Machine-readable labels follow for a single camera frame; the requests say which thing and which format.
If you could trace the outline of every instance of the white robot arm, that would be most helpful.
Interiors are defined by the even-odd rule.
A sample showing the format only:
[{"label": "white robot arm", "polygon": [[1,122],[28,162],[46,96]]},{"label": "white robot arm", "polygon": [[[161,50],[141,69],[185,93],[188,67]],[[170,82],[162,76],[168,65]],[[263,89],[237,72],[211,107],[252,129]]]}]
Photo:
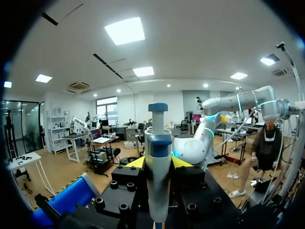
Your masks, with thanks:
[{"label": "white robot arm", "polygon": [[70,122],[70,128],[71,130],[74,132],[74,129],[75,129],[75,123],[78,123],[79,125],[82,126],[82,130],[86,133],[89,132],[89,128],[88,128],[88,125],[86,123],[84,123],[82,120],[78,119],[77,117],[73,117],[71,122]]},{"label": "white robot arm", "polygon": [[289,104],[286,100],[276,100],[273,88],[262,87],[257,90],[231,96],[208,99],[202,107],[206,114],[193,138],[175,138],[172,144],[173,155],[190,164],[204,163],[210,151],[214,133],[221,121],[221,111],[242,111],[260,105],[265,121],[288,118]]}]

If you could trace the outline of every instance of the ceiling light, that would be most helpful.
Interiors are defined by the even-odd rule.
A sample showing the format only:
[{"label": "ceiling light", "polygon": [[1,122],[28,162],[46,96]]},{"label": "ceiling light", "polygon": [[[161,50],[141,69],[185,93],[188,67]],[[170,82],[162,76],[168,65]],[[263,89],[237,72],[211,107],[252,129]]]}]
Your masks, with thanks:
[{"label": "ceiling light", "polygon": [[268,66],[271,66],[272,64],[275,64],[274,60],[271,60],[271,59],[268,59],[268,58],[262,58],[261,62],[268,65]]},{"label": "ceiling light", "polygon": [[116,45],[145,40],[141,19],[130,18],[105,26]]},{"label": "ceiling light", "polygon": [[133,71],[138,77],[154,75],[153,67],[134,68]]},{"label": "ceiling light", "polygon": [[4,81],[4,87],[7,87],[7,88],[11,88],[11,82],[10,81]]},{"label": "ceiling light", "polygon": [[42,82],[42,83],[47,83],[51,79],[52,79],[52,77],[50,77],[50,76],[39,74],[39,76],[36,78],[36,81],[37,82]]},{"label": "ceiling light", "polygon": [[248,75],[247,74],[244,74],[244,73],[235,73],[234,75],[230,76],[230,78],[232,79],[236,79],[236,80],[241,80],[245,77],[247,77]]}]

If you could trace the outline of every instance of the bare leg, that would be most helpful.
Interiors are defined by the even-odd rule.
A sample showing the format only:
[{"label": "bare leg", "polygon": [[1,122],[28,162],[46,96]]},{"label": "bare leg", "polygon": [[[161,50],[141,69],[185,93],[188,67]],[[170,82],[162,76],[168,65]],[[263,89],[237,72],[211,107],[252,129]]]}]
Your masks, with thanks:
[{"label": "bare leg", "polygon": [[277,166],[277,169],[279,169],[280,172],[279,172],[279,174],[278,174],[278,176],[277,176],[277,178],[276,178],[276,180],[274,182],[274,186],[275,187],[277,187],[280,184],[280,182],[281,182],[281,176],[282,176],[282,173],[284,171],[284,167],[285,167],[285,165],[283,165],[282,162]]},{"label": "bare leg", "polygon": [[247,179],[250,174],[250,168],[257,165],[258,165],[257,160],[252,161],[251,158],[246,159],[245,162],[242,164],[242,174],[241,174],[242,181],[238,189],[239,192],[244,192],[244,187],[246,185]]}]

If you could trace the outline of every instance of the shorts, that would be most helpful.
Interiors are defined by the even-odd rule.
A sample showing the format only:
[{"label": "shorts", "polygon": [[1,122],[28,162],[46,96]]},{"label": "shorts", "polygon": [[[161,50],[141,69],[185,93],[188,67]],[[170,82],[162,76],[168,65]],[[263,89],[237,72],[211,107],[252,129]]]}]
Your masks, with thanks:
[{"label": "shorts", "polygon": [[258,169],[261,169],[263,171],[273,170],[274,160],[261,156],[257,156],[257,160],[258,160]]}]

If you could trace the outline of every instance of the white slipper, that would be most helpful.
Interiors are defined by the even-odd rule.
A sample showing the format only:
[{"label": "white slipper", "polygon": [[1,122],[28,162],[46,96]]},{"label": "white slipper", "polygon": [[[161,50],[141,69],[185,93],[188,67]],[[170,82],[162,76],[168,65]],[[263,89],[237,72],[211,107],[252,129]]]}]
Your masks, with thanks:
[{"label": "white slipper", "polygon": [[235,190],[235,191],[229,193],[229,197],[235,198],[235,197],[243,196],[244,194],[246,194],[246,190],[244,190],[243,192],[239,192],[238,190]]}]

